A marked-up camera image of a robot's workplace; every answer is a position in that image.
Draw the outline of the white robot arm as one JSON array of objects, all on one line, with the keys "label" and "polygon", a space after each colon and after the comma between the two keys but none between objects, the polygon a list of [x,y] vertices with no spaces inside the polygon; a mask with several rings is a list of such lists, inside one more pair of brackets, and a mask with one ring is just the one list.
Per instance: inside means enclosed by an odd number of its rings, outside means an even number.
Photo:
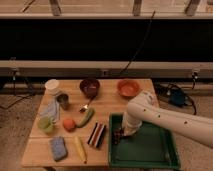
[{"label": "white robot arm", "polygon": [[124,135],[134,135],[143,121],[213,148],[213,119],[155,107],[153,94],[148,91],[127,103],[122,119]]}]

